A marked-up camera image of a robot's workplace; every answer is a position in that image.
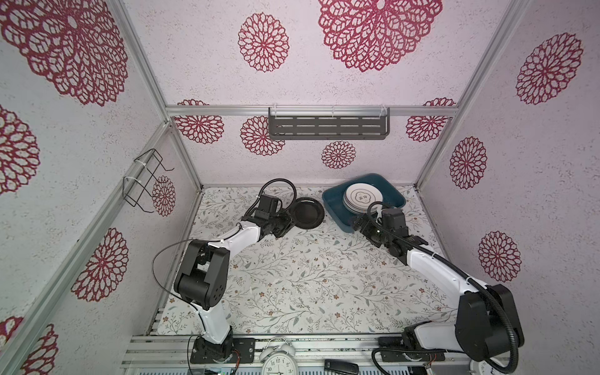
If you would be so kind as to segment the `small black plate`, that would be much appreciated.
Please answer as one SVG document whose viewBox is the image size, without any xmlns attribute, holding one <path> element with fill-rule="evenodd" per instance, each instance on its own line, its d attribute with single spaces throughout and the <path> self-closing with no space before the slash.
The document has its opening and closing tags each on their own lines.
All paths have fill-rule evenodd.
<svg viewBox="0 0 600 375">
<path fill-rule="evenodd" d="M 315 198 L 297 198 L 289 210 L 292 222 L 297 228 L 312 230 L 323 223 L 325 209 Z"/>
</svg>

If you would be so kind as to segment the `white clock right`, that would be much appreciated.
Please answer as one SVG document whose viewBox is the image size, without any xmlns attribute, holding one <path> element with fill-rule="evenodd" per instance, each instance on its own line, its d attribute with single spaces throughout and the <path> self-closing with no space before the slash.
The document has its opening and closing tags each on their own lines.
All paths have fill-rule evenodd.
<svg viewBox="0 0 600 375">
<path fill-rule="evenodd" d="M 498 367 L 505 367 L 508 364 L 508 359 L 497 359 L 491 358 L 490 361 L 495 363 Z M 469 374 L 472 375 L 503 375 L 504 373 L 496 370 L 489 363 L 485 361 L 476 362 L 471 360 L 469 365 Z"/>
</svg>

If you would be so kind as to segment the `black remote device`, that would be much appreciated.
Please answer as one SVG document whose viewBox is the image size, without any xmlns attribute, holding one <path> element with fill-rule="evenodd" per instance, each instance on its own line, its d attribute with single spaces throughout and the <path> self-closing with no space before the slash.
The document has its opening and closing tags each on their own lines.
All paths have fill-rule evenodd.
<svg viewBox="0 0 600 375">
<path fill-rule="evenodd" d="M 341 375 L 359 375 L 358 364 L 340 359 L 325 359 L 323 368 L 325 371 Z"/>
</svg>

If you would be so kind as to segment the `teal plastic bin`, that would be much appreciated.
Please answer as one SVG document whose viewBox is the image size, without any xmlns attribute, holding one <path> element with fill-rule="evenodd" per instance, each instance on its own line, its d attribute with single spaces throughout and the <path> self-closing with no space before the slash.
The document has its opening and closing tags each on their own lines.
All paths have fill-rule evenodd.
<svg viewBox="0 0 600 375">
<path fill-rule="evenodd" d="M 371 184 L 379 189 L 383 195 L 383 203 L 387 203 L 392 207 L 403 208 L 406 204 L 406 199 L 403 194 L 394 187 L 387 179 L 377 173 L 369 173 L 360 177 L 355 177 L 351 180 L 342 182 L 334 187 L 330 187 L 322 194 L 323 205 L 327 212 L 331 215 L 334 222 L 340 229 L 346 233 L 353 233 L 353 222 L 356 217 L 362 214 L 355 214 L 348 211 L 343 204 L 343 195 L 345 190 L 351 184 L 366 183 Z"/>
</svg>

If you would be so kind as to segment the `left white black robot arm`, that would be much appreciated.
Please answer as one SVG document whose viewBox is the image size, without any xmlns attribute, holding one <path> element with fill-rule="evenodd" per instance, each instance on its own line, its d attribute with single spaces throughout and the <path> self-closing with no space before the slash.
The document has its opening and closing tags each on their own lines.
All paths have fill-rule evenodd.
<svg viewBox="0 0 600 375">
<path fill-rule="evenodd" d="M 267 236 L 284 237 L 295 226 L 289 210 L 296 199 L 293 195 L 284 207 L 279 198 L 260 195 L 233 229 L 213 240 L 194 239 L 187 246 L 173 290 L 198 309 L 205 342 L 223 345 L 232 335 L 220 302 L 226 292 L 231 259 Z"/>
</svg>

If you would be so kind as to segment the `grey wall shelf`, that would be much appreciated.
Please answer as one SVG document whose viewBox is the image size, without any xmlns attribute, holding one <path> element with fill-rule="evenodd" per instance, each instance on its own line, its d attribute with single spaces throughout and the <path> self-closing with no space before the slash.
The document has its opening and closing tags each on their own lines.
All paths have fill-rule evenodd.
<svg viewBox="0 0 600 375">
<path fill-rule="evenodd" d="M 300 111 L 270 107 L 269 136 L 277 141 L 380 141 L 391 131 L 387 108 Z"/>
</svg>

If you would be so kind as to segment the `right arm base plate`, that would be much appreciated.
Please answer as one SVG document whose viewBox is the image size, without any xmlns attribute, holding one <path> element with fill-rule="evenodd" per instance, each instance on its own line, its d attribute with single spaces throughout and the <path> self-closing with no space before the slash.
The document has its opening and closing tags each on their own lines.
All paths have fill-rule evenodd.
<svg viewBox="0 0 600 375">
<path fill-rule="evenodd" d="M 422 348 L 410 338 L 401 336 L 379 337 L 377 339 L 380 355 L 384 362 L 437 362 L 445 360 L 443 351 Z"/>
</svg>

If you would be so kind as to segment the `white plate gold outline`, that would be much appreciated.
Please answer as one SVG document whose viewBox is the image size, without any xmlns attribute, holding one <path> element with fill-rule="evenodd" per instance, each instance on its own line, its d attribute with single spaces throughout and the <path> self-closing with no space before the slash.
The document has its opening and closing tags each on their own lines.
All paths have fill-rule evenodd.
<svg viewBox="0 0 600 375">
<path fill-rule="evenodd" d="M 356 183 L 347 187 L 342 201 L 348 211 L 362 214 L 367 212 L 372 203 L 382 202 L 383 195 L 379 189 L 371 184 Z"/>
</svg>

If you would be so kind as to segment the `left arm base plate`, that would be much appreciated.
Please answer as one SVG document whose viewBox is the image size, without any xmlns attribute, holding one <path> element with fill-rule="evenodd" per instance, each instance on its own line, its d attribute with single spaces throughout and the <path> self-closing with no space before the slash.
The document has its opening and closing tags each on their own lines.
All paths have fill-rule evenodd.
<svg viewBox="0 0 600 375">
<path fill-rule="evenodd" d="M 192 347 L 191 364 L 252 363 L 255 358 L 256 339 L 226 338 L 222 344 L 197 338 Z"/>
</svg>

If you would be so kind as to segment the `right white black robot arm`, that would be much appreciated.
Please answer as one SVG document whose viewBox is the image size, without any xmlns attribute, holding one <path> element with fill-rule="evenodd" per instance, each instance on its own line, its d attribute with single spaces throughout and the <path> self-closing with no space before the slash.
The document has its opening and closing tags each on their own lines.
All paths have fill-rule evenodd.
<svg viewBox="0 0 600 375">
<path fill-rule="evenodd" d="M 412 354 L 461 352 L 502 373 L 514 372 L 524 336 L 507 287 L 480 281 L 437 254 L 427 241 L 409 233 L 400 208 L 385 208 L 380 214 L 367 211 L 353 220 L 352 228 L 433 282 L 456 310 L 453 323 L 429 321 L 406 328 L 402 333 L 406 350 Z"/>
</svg>

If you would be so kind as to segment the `white alarm clock centre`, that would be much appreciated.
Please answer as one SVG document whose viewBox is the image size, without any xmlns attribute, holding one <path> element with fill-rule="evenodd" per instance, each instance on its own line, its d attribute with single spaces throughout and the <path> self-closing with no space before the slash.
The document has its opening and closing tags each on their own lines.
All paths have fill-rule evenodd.
<svg viewBox="0 0 600 375">
<path fill-rule="evenodd" d="M 262 375 L 300 375 L 295 349 L 289 344 L 268 347 L 260 355 Z"/>
</svg>

